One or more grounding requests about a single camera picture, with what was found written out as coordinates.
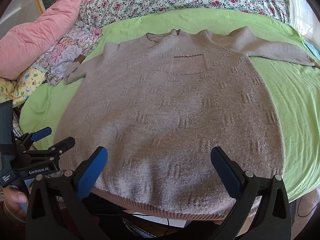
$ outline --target metal screw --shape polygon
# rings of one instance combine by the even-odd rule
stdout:
[[[36,176],[36,180],[41,180],[42,178],[43,178],[42,174],[38,174],[38,175]]]
[[[279,180],[279,181],[282,180],[282,177],[281,177],[279,174],[277,174],[277,175],[275,176],[275,178],[276,178],[276,180]]]
[[[66,177],[70,177],[72,174],[73,174],[72,170],[67,170],[64,172],[64,176],[66,176]]]
[[[244,174],[249,178],[253,177],[253,172],[252,171],[246,171]]]

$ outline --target sweater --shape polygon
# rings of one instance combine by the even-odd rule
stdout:
[[[108,163],[93,193],[163,218],[224,219],[235,200],[211,164],[213,147],[256,176],[284,171],[278,116],[249,56],[315,66],[299,47],[248,27],[106,43],[103,54],[67,69],[67,83],[85,78],[55,134],[55,142],[76,140],[60,167],[75,169],[103,146]]]

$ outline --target green bed sheet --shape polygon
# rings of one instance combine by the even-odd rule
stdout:
[[[148,32],[161,34],[181,28],[189,33],[209,29],[228,34],[243,26],[249,26],[261,38],[286,41],[305,49],[304,39],[295,29],[270,17],[223,9],[186,9],[105,26],[98,47],[86,60],[101,54],[106,42],[120,43]],[[285,145],[284,183],[289,201],[293,201],[320,184],[320,70],[259,57],[251,57],[251,60],[265,81],[279,114]],[[26,101],[20,116],[22,131],[52,128],[51,136],[36,143],[39,149],[53,144],[59,120],[81,82],[70,85],[60,82],[56,87],[43,84]]]

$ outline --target pink comforter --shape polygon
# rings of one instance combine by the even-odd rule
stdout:
[[[57,0],[32,23],[13,27],[0,40],[0,77],[16,79],[76,22],[82,0]]]

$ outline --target sweater neckline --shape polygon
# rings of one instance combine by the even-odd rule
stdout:
[[[145,44],[155,45],[165,40],[179,39],[182,36],[186,36],[187,34],[188,33],[182,31],[181,29],[179,30],[172,29],[170,32],[165,34],[146,33],[145,35],[142,36],[142,41]]]

